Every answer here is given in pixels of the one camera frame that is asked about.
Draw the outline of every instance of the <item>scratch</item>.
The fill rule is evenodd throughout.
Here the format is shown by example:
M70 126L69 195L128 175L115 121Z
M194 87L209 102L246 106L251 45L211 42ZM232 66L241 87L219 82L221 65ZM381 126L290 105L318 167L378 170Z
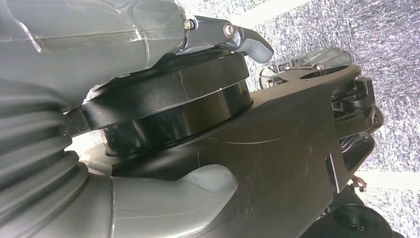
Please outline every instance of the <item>scratch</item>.
M184 89L184 93L185 93L185 96L187 97L187 99L190 100L188 98L187 90L185 89L185 86L184 86L184 80L182 79L182 74L180 74L180 77L181 77L181 87L182 87L182 89Z
M248 204L249 204L249 207L251 209L251 213L253 215L254 214L254 209L253 209L252 204L251 204L251 196L248 196Z
M306 121L306 117L304 117L302 121L297 125L295 132L293 133L295 136L298 134L299 130L302 128L305 121Z
M248 206L247 206L247 203L245 202L245 199L243 197L241 197L241 199L245 205L245 218L248 220Z
M256 142L232 142L232 141L221 141L221 140L218 140L218 139L209 137L209 139L211 139L211 140L220 141L220 142L225 143L225 144L235 144L235 145L256 145L256 144L264 144L264 143L269 143L269 142L274 142L274 141L282 140L284 138L285 138L285 136L280 137L280 138L277 138L277 139L263 140L263 141L256 141Z
M240 183L239 186L241 187L242 191L245 192L244 186Z

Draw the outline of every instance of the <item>gray plastic cover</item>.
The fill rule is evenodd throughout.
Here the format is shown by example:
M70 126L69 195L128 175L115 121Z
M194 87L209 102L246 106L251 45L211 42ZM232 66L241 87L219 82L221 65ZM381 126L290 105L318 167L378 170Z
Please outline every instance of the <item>gray plastic cover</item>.
M185 37L174 0L0 0L0 21L0 78L52 88L74 105Z
M224 166L209 165L178 181L113 178L112 238L178 238L203 230L238 184Z

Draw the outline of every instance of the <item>screw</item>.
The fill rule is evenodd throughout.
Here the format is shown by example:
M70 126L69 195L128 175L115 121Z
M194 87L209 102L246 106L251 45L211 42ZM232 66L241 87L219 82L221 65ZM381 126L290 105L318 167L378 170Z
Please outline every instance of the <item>screw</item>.
M186 30L193 30L194 29L194 21L191 19L188 19L184 21L184 28Z
M321 71L321 70L323 70L324 69L324 66L322 65L322 64L314 64L313 65L313 69L314 70L318 70L318 71Z
M226 22L223 27L223 32L227 38L232 38L235 35L235 28L230 22Z

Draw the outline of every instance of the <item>metal rivet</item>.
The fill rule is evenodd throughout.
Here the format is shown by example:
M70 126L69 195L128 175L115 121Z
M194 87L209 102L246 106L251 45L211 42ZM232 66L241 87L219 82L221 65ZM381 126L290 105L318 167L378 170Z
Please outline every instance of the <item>metal rivet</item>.
M230 22L226 22L223 27L223 32L227 38L232 38L235 35L235 28Z
M190 20L190 19L184 21L184 28L186 30L193 30L194 29L194 21Z

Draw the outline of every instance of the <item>mounting hole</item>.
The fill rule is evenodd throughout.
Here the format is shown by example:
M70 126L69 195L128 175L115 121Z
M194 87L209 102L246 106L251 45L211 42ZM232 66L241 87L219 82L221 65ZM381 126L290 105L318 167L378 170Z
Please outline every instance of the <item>mounting hole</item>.
M302 76L301 79L308 79L308 78L316 78L316 77L320 77L320 76L325 76L325 75L343 70L347 67L348 67L348 65L343 65L343 66L338 66L338 67L333 67L333 68L326 68L326 69L316 71L316 72L312 72L312 73L309 73L305 76Z
M334 220L348 230L370 231L381 227L383 221L373 210L360 205L344 205L334 211Z

